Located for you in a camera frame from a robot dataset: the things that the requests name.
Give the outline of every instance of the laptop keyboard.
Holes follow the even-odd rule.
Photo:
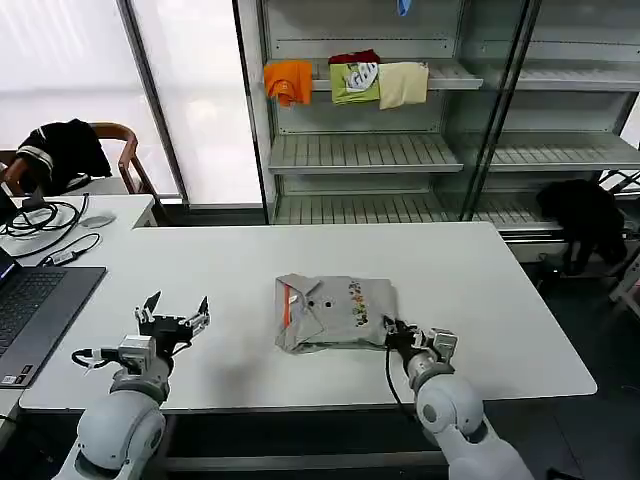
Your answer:
[[[7,351],[36,310],[64,277],[64,272],[33,272],[22,275],[0,296],[0,357]]]

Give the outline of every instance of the blue object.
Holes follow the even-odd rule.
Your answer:
[[[409,13],[411,8],[411,0],[398,0],[398,15],[404,17]]]

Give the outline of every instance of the metal shelf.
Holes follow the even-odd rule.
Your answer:
[[[566,172],[640,168],[640,152],[613,133],[505,132],[491,172]]]
[[[280,135],[269,170],[277,175],[458,172],[437,134]]]
[[[337,223],[455,222],[464,194],[399,193],[384,195],[292,195],[280,197],[278,225]],[[501,232],[560,230],[542,217],[531,192],[484,192],[475,221],[491,222]]]
[[[439,194],[448,211],[459,212],[464,195]],[[483,192],[478,201],[474,221],[491,222],[501,232],[561,230],[540,214],[536,194],[532,192]]]
[[[276,223],[425,223],[455,220],[433,193],[281,197]]]
[[[329,65],[327,59],[309,60],[313,64],[313,84],[315,92],[330,92]],[[384,59],[383,63],[414,60]],[[470,74],[462,65],[451,59],[419,60],[429,64],[429,90],[478,90],[482,78]]]
[[[497,85],[501,70],[483,68]],[[640,64],[622,62],[531,60],[523,66],[517,90],[637,92]]]

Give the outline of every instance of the orange cloth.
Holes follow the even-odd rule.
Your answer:
[[[270,97],[280,105],[311,103],[311,62],[298,60],[273,63],[264,67],[264,84]]]

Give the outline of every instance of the black jacket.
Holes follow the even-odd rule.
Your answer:
[[[77,118],[34,130],[16,156],[27,162],[28,172],[20,179],[20,185],[29,193],[40,186],[44,195],[61,195],[70,190],[69,182],[82,174],[111,176],[96,133],[91,125]]]
[[[565,252],[566,273],[581,273],[592,252],[611,265],[623,261],[627,248],[622,236],[624,217],[613,195],[600,185],[586,180],[552,183],[538,196],[542,215],[555,219],[569,242]],[[571,267],[573,243],[580,242],[574,268]]]

